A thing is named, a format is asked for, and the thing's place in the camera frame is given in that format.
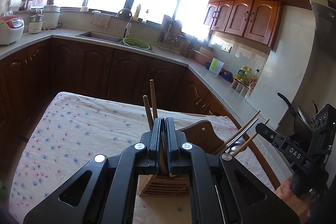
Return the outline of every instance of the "bottle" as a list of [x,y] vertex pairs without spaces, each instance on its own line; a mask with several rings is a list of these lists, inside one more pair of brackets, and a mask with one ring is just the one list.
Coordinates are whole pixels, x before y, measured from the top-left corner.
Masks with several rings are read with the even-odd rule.
[[252,69],[248,68],[244,77],[242,78],[243,85],[247,85],[247,83],[250,81],[252,77]]
[[236,79],[237,80],[242,80],[242,78],[245,76],[245,73],[247,71],[247,66],[243,66],[241,67],[241,69],[238,71]]
[[141,10],[141,4],[139,4],[138,7],[136,8],[134,16],[133,16],[133,20],[138,21],[140,10]]
[[254,85],[257,83],[258,81],[258,73],[259,73],[259,70],[257,69],[255,71],[255,74],[251,77],[251,79],[249,80],[248,82],[248,85],[251,85],[253,82],[254,82]]
[[149,11],[148,11],[148,9],[147,9],[145,15],[143,16],[142,23],[146,23],[146,22],[147,22],[148,13],[149,13]]

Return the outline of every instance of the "green colander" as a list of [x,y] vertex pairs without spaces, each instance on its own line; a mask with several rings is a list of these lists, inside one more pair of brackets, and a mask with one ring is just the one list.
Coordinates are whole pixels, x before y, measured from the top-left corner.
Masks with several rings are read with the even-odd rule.
[[143,50],[149,50],[151,48],[148,43],[135,38],[124,38],[122,44],[127,44],[131,47],[141,48]]

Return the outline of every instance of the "paper towel roll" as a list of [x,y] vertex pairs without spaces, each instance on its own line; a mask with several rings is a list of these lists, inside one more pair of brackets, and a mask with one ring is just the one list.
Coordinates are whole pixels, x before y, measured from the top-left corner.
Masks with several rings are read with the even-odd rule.
[[9,0],[8,7],[21,6],[22,0]]

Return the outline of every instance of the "rice cooker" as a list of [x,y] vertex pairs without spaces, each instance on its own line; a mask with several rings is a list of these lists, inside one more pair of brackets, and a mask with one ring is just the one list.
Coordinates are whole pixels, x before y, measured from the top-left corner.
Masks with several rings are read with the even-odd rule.
[[9,45],[19,40],[23,34],[25,22],[14,15],[0,17],[0,45]]
[[56,29],[58,25],[58,19],[60,15],[60,7],[55,5],[46,5],[43,8],[43,21],[45,21],[45,28]]

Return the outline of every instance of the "countertop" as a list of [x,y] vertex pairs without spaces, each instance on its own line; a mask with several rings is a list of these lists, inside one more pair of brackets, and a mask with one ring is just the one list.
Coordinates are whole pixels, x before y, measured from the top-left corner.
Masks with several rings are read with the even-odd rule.
[[[144,50],[139,50],[136,48],[124,46],[121,44],[110,43],[105,41],[99,41],[92,38],[77,37],[76,35],[83,34],[83,30],[58,28],[55,30],[45,30],[38,34],[24,33],[22,37],[8,45],[0,46],[0,60],[9,56],[10,54],[17,52],[25,47],[28,47],[37,42],[53,38],[61,38],[66,40],[74,40],[80,42],[86,42],[96,45],[102,45],[106,47],[112,47],[115,49],[120,49],[128,52],[135,52],[138,54],[143,54],[153,58],[158,58],[168,62],[172,62],[181,66],[188,67],[189,70],[197,76],[197,78],[211,91],[211,93],[223,104],[223,106],[231,113],[231,115],[236,119],[240,125],[244,125],[255,113],[251,105],[249,105],[245,98],[241,96],[238,92],[231,89],[231,83],[224,80],[222,77],[215,77],[211,72],[209,72],[203,65],[197,63],[195,60],[185,58],[178,53],[172,53],[167,50],[162,50],[159,45],[153,45],[152,48],[154,52],[148,52]],[[264,122],[264,118],[259,115],[259,122]],[[255,129],[252,127],[248,135],[254,134]],[[278,151],[262,137],[257,136],[253,142],[258,147],[259,151],[263,154],[268,164],[274,171],[275,175],[278,177],[279,181],[282,182],[286,177],[291,175],[291,171],[288,166],[281,158]]]

